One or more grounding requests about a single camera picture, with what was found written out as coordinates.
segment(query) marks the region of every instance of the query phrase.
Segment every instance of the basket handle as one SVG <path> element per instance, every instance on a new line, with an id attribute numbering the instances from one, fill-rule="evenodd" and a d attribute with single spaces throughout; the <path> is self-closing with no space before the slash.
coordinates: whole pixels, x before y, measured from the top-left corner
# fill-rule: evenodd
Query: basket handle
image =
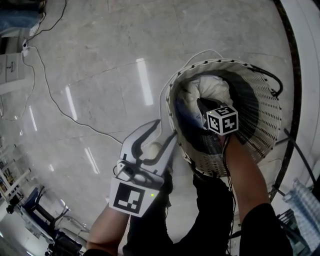
<path id="1" fill-rule="evenodd" d="M 268 77 L 270 78 L 273 78 L 274 80 L 276 80 L 279 84 L 279 90 L 278 91 L 272 91 L 271 94 L 273 97 L 278 97 L 282 91 L 284 90 L 284 85 L 282 84 L 281 80 L 276 77 L 274 74 L 260 68 L 260 67 L 257 67 L 257 66 L 254 66 L 254 65 L 251 65 L 252 67 L 248 67 L 249 70 L 253 71 L 253 72 L 259 72 L 261 74 L 264 74 L 264 75 L 267 75 Z"/>

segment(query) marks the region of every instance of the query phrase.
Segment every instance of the tile floor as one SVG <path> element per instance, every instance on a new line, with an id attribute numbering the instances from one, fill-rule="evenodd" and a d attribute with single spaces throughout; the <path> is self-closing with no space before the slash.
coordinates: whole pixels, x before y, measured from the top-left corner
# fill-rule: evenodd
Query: tile floor
<path id="1" fill-rule="evenodd" d="M 48 0 L 41 29 L 56 22 L 63 6 L 63 0 Z M 120 141 L 158 118 L 158 97 L 164 84 L 191 56 L 205 49 L 277 75 L 284 85 L 279 97 L 281 127 L 291 125 L 291 55 L 271 0 L 68 0 L 63 19 L 30 45 L 39 49 L 52 96 L 61 110 Z M 194 61 L 216 57 L 207 52 Z M 19 144 L 39 182 L 90 226 L 106 205 L 121 145 L 62 116 L 49 98 L 35 49 L 30 49 L 25 62 L 34 66 L 33 94 L 21 119 L 1 121 L 1 133 L 8 142 Z M 146 66 L 151 91 L 148 102 L 137 62 Z M 33 85 L 31 68 L 26 67 L 26 73 L 25 89 L 2 95 L 7 119 L 19 117 L 24 109 Z M 275 147 L 261 163 L 269 186 L 279 166 L 268 161 L 282 159 L 285 148 L 285 144 Z M 173 241 L 178 241 L 192 226 L 198 210 L 192 173 L 180 153 L 174 155 L 167 226 Z"/>

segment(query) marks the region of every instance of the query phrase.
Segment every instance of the woven basket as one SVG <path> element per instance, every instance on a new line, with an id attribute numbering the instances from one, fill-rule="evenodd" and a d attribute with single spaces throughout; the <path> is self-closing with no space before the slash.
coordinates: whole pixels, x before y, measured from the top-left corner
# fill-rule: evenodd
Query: woven basket
<path id="1" fill-rule="evenodd" d="M 233 59 L 209 59 L 187 66 L 169 82 L 166 107 L 171 128 L 177 131 L 182 156 L 194 170 L 211 177 L 227 176 L 222 161 L 222 147 L 211 131 L 192 126 L 176 108 L 176 97 L 182 86 L 200 76 L 219 76 L 229 84 L 233 106 L 238 111 L 239 130 L 235 135 L 258 163 L 276 143 L 281 124 L 277 96 L 281 81 L 269 72 Z M 265 75 L 280 85 L 270 88 Z"/>

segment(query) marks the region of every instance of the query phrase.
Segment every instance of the plaid towel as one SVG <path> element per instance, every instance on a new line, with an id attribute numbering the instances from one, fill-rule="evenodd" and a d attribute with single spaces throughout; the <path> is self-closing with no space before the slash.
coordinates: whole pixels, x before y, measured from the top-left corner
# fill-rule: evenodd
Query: plaid towel
<path id="1" fill-rule="evenodd" d="M 320 202 L 297 178 L 283 200 L 293 210 L 300 234 L 313 252 L 320 244 Z"/>

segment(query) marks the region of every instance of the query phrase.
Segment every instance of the black sleeve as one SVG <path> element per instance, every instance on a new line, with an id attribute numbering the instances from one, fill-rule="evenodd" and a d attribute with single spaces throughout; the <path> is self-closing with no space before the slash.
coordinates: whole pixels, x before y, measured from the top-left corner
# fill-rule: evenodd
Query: black sleeve
<path id="1" fill-rule="evenodd" d="M 269 203 L 253 208 L 241 227 L 240 256 L 293 255 L 290 242 Z"/>
<path id="2" fill-rule="evenodd" d="M 112 256 L 112 255 L 104 250 L 89 249 L 83 254 L 83 256 Z"/>

